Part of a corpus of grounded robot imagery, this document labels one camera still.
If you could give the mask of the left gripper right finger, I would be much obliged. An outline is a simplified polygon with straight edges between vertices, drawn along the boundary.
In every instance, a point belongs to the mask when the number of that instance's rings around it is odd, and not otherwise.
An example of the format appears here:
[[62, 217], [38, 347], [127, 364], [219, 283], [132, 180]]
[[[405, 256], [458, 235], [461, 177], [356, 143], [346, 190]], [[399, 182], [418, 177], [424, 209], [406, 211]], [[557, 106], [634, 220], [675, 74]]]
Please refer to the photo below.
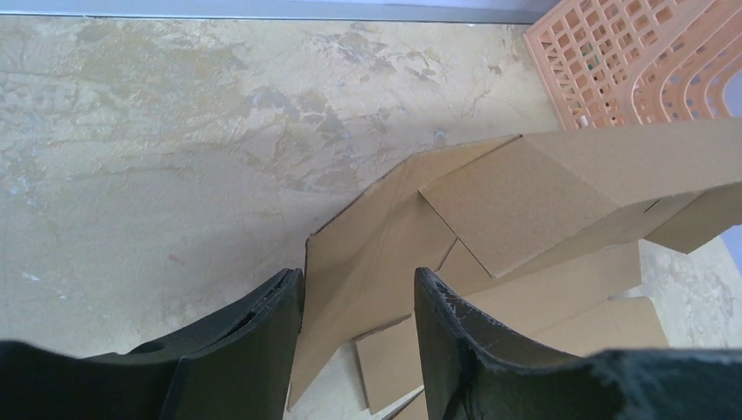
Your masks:
[[420, 267], [416, 334], [431, 419], [738, 419], [741, 353], [609, 349], [530, 339]]

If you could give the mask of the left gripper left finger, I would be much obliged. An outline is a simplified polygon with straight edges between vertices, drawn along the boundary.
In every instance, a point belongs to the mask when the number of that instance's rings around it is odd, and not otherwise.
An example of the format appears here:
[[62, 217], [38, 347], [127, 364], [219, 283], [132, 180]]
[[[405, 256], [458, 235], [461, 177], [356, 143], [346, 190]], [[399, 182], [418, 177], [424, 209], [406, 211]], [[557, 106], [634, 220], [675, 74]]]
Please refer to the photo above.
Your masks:
[[305, 279], [282, 269], [246, 296], [128, 353], [87, 358], [1, 344], [4, 419], [280, 419]]

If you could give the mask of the brown cardboard box sheet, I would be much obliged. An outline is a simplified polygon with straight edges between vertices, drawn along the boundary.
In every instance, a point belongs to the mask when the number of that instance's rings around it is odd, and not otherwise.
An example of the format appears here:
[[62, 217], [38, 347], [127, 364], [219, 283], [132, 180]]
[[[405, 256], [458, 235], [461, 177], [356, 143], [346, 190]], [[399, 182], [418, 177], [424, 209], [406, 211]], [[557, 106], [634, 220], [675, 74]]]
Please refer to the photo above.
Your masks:
[[427, 267], [507, 326], [576, 355], [693, 347], [634, 295], [647, 252], [684, 260], [741, 222], [741, 121], [495, 138], [408, 157], [306, 243], [296, 404], [360, 340], [372, 410], [422, 383], [414, 273]]

